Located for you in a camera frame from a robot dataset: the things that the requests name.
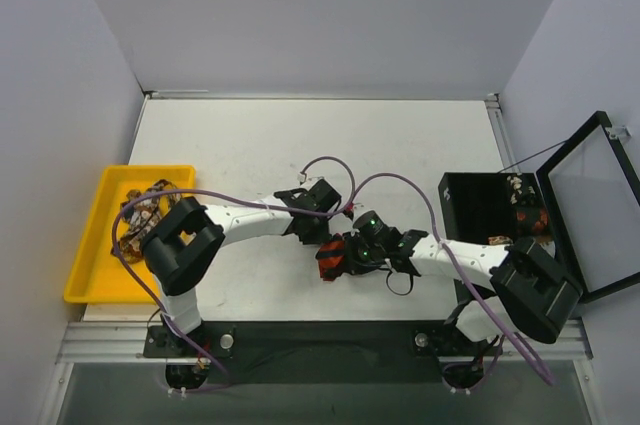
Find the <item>orange navy striped tie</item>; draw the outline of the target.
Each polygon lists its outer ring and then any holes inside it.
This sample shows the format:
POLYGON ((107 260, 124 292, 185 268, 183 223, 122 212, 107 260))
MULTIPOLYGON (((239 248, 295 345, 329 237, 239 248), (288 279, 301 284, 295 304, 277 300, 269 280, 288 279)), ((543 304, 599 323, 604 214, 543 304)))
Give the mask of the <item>orange navy striped tie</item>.
POLYGON ((323 281, 331 282, 348 272, 345 240, 341 237, 323 244, 315 255, 319 275, 323 281))

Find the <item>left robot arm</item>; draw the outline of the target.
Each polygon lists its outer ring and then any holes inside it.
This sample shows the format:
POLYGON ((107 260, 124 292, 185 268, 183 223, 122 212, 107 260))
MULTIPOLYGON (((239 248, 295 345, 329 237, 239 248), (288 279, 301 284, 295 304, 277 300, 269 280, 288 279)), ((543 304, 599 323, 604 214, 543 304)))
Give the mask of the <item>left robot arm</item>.
POLYGON ((181 357, 200 349, 196 286, 222 247, 291 234, 304 245, 321 244, 329 237, 329 213, 341 203, 324 179, 244 206, 205 206, 193 196, 179 200, 141 241, 142 257, 159 287, 168 347, 181 357))

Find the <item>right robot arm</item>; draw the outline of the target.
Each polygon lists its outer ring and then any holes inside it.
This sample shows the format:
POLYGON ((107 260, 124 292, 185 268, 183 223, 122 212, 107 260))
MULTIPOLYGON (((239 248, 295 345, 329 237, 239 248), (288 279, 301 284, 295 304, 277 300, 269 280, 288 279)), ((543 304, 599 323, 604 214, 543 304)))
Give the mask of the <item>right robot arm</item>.
POLYGON ((578 280, 531 238, 490 246, 439 241, 427 232, 410 230, 387 245, 363 233, 344 240, 350 270, 388 265, 412 278, 466 277, 474 287, 492 293, 485 303, 507 329, 544 344, 556 342, 583 294, 578 280))

